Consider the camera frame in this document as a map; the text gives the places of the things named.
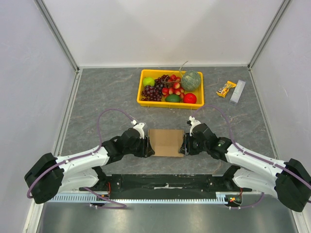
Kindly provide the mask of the brown cardboard box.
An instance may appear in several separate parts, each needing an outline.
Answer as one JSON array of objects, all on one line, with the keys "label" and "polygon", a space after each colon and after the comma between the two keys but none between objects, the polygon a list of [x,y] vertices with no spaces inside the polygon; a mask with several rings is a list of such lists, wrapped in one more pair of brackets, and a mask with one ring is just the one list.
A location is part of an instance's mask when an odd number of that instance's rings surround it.
[{"label": "brown cardboard box", "polygon": [[151,148],[157,157],[183,157],[182,148],[184,131],[172,129],[150,129],[148,131]]}]

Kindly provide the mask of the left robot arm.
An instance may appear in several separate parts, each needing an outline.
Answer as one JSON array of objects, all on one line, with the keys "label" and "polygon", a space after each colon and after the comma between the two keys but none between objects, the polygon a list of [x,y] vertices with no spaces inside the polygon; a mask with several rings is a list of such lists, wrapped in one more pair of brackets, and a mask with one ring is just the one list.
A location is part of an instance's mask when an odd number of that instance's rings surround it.
[{"label": "left robot arm", "polygon": [[98,147],[68,156],[42,155],[24,176],[27,198],[42,204],[58,193],[79,188],[105,189],[102,167],[120,161],[126,155],[148,158],[155,154],[148,136],[129,128],[122,135],[102,142]]}]

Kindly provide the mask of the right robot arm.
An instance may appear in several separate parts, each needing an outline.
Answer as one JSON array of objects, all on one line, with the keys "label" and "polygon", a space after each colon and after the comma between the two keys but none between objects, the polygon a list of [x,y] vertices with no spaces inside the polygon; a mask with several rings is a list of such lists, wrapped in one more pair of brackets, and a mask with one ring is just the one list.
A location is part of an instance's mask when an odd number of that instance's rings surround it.
[{"label": "right robot arm", "polygon": [[302,212],[310,202],[311,177],[298,160],[286,162],[247,150],[229,138],[217,137],[198,120],[188,120],[187,124],[190,131],[184,135],[182,154],[205,152],[213,159],[236,166],[235,172],[222,180],[226,190],[234,191],[240,187],[260,191],[295,212]]}]

